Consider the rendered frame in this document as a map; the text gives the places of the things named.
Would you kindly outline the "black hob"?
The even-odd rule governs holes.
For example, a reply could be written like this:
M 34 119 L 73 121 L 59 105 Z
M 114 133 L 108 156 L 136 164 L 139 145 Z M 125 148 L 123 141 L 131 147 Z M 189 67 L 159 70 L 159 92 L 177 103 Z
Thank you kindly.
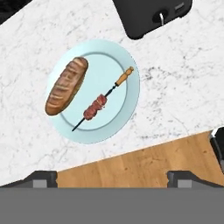
M 0 0 L 0 25 L 32 0 Z

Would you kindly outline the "meat kebab skewer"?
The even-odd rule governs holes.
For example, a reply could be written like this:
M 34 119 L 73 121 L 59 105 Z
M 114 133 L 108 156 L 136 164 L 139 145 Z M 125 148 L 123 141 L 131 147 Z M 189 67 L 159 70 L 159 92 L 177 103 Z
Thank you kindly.
M 134 67 L 130 66 L 115 82 L 114 86 L 106 93 L 100 94 L 91 105 L 83 112 L 83 118 L 73 127 L 73 131 L 75 131 L 85 120 L 92 120 L 99 110 L 106 105 L 108 96 L 113 92 L 114 89 L 118 88 L 122 83 L 124 83 L 128 77 L 134 71 Z

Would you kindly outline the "pale blue round plate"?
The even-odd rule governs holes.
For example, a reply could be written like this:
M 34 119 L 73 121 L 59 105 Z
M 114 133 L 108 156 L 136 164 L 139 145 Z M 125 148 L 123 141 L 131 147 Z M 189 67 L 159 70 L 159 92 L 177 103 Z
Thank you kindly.
M 51 117 L 55 129 L 65 138 L 81 144 L 94 144 L 113 136 L 132 116 L 140 92 L 137 64 L 130 53 L 115 42 L 92 39 L 66 52 L 49 75 L 47 91 L 75 57 L 88 61 L 88 70 L 79 92 L 60 114 Z M 99 95 L 106 105 L 86 121 L 83 112 Z

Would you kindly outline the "black and white appliance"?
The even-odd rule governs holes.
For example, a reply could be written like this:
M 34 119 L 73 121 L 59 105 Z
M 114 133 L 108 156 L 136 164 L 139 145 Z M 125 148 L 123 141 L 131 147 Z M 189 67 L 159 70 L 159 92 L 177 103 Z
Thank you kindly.
M 213 129 L 210 132 L 209 141 L 220 168 L 224 173 L 224 126 Z

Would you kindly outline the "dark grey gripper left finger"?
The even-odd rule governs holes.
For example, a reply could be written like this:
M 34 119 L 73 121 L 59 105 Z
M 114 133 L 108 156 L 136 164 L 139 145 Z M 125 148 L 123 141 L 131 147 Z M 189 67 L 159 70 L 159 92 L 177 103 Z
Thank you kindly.
M 34 171 L 26 178 L 4 185 L 3 188 L 57 188 L 57 177 L 56 171 Z

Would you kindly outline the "brown baguette bread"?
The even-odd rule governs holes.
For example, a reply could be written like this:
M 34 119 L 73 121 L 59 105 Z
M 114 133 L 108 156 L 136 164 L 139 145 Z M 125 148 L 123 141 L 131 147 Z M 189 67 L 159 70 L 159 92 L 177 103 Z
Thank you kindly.
M 63 70 L 54 83 L 45 103 L 45 112 L 56 116 L 73 100 L 79 91 L 88 70 L 88 61 L 83 57 L 75 57 Z

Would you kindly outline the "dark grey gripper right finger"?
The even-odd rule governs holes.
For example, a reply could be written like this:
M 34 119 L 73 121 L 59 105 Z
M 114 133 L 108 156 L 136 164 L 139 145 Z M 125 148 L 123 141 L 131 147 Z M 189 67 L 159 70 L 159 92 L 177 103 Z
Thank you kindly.
M 168 171 L 168 188 L 222 188 L 222 185 L 198 178 L 191 171 Z

